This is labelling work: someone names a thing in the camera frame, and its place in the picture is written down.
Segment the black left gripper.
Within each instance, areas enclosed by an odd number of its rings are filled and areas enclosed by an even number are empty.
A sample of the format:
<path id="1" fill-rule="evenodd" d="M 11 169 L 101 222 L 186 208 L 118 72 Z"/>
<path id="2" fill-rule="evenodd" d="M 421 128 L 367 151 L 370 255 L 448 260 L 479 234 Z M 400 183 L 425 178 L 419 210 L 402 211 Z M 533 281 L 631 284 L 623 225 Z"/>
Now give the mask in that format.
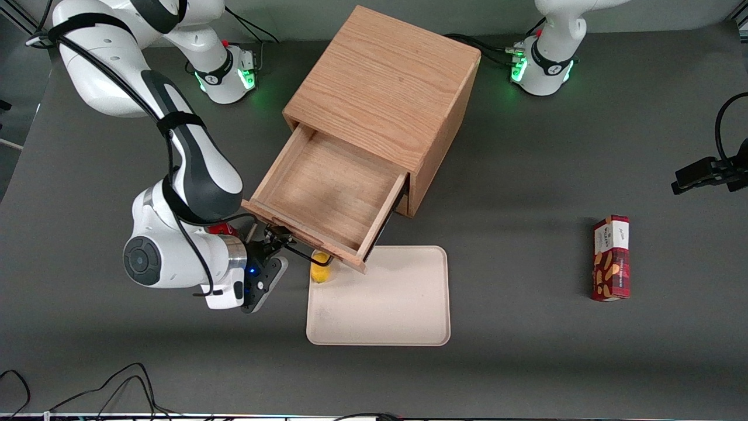
<path id="1" fill-rule="evenodd" d="M 729 192 L 747 187 L 747 142 L 741 142 L 736 155 L 727 157 L 722 141 L 719 141 L 719 158 L 704 157 L 676 171 L 676 180 L 671 183 L 675 195 L 684 194 L 694 188 L 726 184 Z"/>

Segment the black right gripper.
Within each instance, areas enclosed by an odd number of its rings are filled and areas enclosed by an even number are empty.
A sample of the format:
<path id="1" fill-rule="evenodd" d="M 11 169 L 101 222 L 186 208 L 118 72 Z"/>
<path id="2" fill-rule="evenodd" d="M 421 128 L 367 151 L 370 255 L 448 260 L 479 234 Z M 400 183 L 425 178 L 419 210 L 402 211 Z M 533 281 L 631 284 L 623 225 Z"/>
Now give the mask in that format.
<path id="1" fill-rule="evenodd" d="M 260 275 L 268 266 L 270 259 L 289 244 L 293 244 L 292 233 L 285 226 L 266 226 L 265 239 L 247 240 L 245 250 L 247 261 L 246 275 Z"/>

